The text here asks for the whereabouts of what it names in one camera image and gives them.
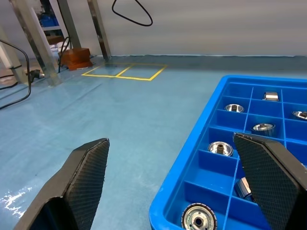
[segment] metal bearing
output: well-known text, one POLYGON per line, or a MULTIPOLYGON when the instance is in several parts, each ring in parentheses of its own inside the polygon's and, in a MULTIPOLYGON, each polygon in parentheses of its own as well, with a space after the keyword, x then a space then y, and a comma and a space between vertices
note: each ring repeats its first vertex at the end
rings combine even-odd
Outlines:
POLYGON ((277 101, 279 101, 278 93, 277 92, 265 92, 263 99, 267 100, 267 101, 276 101, 277 102, 277 101))
POLYGON ((208 151, 231 157, 234 149, 226 142, 216 141, 208 146, 208 151))
POLYGON ((292 114, 300 119, 307 121, 307 112, 293 111, 292 114))
POLYGON ((244 108, 243 108, 243 106, 241 106, 239 104, 228 104, 228 105, 226 105, 225 110, 231 111, 231 112, 241 113, 241 112, 244 111, 244 108))
POLYGON ((253 195, 245 177, 241 178, 235 184, 235 191, 240 198, 254 202, 253 195))
POLYGON ((267 123, 257 124, 251 129, 251 132, 256 135, 273 137, 275 135, 275 125, 267 123))
POLYGON ((194 203, 183 211, 181 226, 187 230, 216 230, 217 219, 212 209, 207 205, 194 203))

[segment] tray divider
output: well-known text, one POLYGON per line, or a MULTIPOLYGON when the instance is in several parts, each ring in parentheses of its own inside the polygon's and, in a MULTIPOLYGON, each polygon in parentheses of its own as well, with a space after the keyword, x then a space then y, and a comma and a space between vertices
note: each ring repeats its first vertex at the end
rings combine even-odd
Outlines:
POLYGON ((232 186, 231 186, 231 192, 230 192, 230 196, 229 196, 229 199, 228 199, 228 204, 227 204, 227 210, 226 210, 226 214, 225 214, 225 221, 224 221, 224 225, 223 225, 223 230, 226 230, 226 222, 227 222, 227 219, 228 219, 228 212, 229 212, 229 207, 230 207, 230 202, 231 202, 231 197, 232 197, 232 191, 235 187, 235 181, 236 181, 236 171, 238 169, 238 164, 239 164, 239 158, 237 158, 236 160, 236 170, 235 170, 235 175, 234 175, 234 178, 233 178, 233 181, 232 181, 232 186))
POLYGON ((249 104, 248 104, 248 111, 246 113, 246 118, 245 118, 245 124, 244 124, 244 129, 243 129, 243 132, 245 133, 245 130, 246 130, 246 124, 248 122, 248 114, 249 114, 249 108, 250 108, 250 103, 251 103, 251 97, 253 95, 253 91, 254 91, 254 87, 251 89, 251 94, 250 94, 250 98, 249 98, 249 104))
POLYGON ((283 90, 281 89, 281 103, 282 103, 282 111, 283 111, 283 145, 285 148, 287 148, 287 142, 286 142, 286 127, 284 122, 284 109, 283 109, 283 90))

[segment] blue plastic tray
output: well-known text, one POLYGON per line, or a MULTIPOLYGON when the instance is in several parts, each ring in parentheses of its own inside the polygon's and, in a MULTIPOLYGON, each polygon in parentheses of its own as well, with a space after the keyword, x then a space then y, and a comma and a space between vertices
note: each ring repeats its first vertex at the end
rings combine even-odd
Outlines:
POLYGON ((232 136, 251 133, 257 123, 274 123, 277 132, 272 139, 307 165, 307 121, 298 120, 292 111, 307 111, 307 80, 223 77, 151 204, 152 229, 182 229, 182 212, 191 203, 208 205, 216 214, 218 230, 270 229, 259 206, 234 191, 245 175, 232 136), (265 92, 278 92, 280 101, 262 100, 265 92), (225 111, 227 104, 240 104, 245 110, 225 111), (214 141, 231 144, 233 156, 208 152, 214 141))

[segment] epoxy floor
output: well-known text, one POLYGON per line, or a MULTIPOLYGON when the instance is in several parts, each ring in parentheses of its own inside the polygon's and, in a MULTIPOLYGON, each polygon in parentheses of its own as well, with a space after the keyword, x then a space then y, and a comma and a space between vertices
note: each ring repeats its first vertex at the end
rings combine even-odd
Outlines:
MULTIPOLYGON (((93 58, 96 68, 101 58, 93 58)), ((55 88, 33 85, 29 99, 0 111, 0 229, 10 230, 70 152, 110 139, 102 198, 92 229, 149 230, 152 199, 221 77, 307 78, 305 57, 114 57, 91 75, 61 73, 55 88)), ((26 89, 0 93, 0 105, 26 89)))

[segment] electrical cable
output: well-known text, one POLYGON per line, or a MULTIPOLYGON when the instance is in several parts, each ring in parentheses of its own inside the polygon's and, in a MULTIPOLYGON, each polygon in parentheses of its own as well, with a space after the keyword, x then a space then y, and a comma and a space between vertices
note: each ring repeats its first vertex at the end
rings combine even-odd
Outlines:
MULTIPOLYGON (((1 79, 1 78, 12 77, 12 76, 14 76, 14 74, 4 75, 4 76, 0 77, 0 79, 1 79)), ((6 86, 6 87, 2 87, 2 88, 0 88, 0 90, 5 90, 5 89, 13 88, 13 87, 16 86, 16 85, 18 85, 18 82, 15 82, 13 85, 9 85, 9 86, 6 86)))
POLYGON ((152 17, 150 16, 150 14, 149 14, 149 12, 142 6, 142 4, 140 4, 140 2, 138 1, 138 0, 135 0, 138 4, 139 4, 139 6, 141 6, 141 8, 145 11, 145 13, 148 15, 148 17, 150 18, 150 24, 142 24, 142 23, 138 23, 138 22, 136 22, 135 20, 132 20, 132 19, 130 19, 130 18, 127 18, 127 17, 125 17, 124 15, 121 15, 120 13, 117 13, 115 10, 114 10, 114 6, 115 6, 115 3, 117 2, 117 0, 114 0, 114 2, 113 2, 113 5, 112 5, 112 11, 113 11, 113 13, 114 14, 117 14, 118 16, 120 16, 120 17, 122 17, 122 18, 124 18, 124 19, 126 19, 126 20, 128 20, 128 21, 130 21, 130 22, 133 22, 133 23, 135 23, 135 24, 137 24, 137 25, 141 25, 141 26, 151 26, 154 22, 153 22, 153 19, 152 19, 152 17))
POLYGON ((60 71, 61 71, 62 55, 63 55, 63 53, 67 50, 69 44, 71 45, 71 38, 68 36, 68 37, 66 37, 66 38, 64 39, 64 42, 63 42, 63 44, 62 44, 61 51, 60 51, 61 54, 59 55, 59 58, 58 58, 58 66, 59 66, 58 73, 60 73, 60 71))
POLYGON ((18 103, 18 102, 21 102, 21 101, 27 99, 27 98, 30 96, 30 94, 31 94, 31 76, 30 76, 30 62, 29 62, 29 57, 28 57, 28 55, 26 54, 26 52, 24 52, 22 49, 18 48, 17 46, 15 46, 15 45, 13 45, 13 44, 11 44, 11 43, 9 43, 9 42, 6 42, 6 41, 4 41, 4 40, 2 40, 2 39, 0 39, 0 42, 6 44, 6 45, 8 45, 8 46, 11 46, 11 47, 13 47, 13 48, 15 48, 15 49, 17 49, 17 50, 19 50, 20 52, 23 53, 23 55, 25 56, 26 63, 27 63, 26 67, 27 67, 27 73, 28 73, 28 93, 27 93, 27 95, 26 95, 25 97, 19 99, 19 100, 16 100, 16 101, 14 101, 14 102, 8 103, 8 104, 3 105, 3 106, 0 107, 0 109, 4 109, 4 108, 6 108, 6 107, 8 107, 8 106, 10 106, 10 105, 13 105, 13 104, 16 104, 16 103, 18 103))

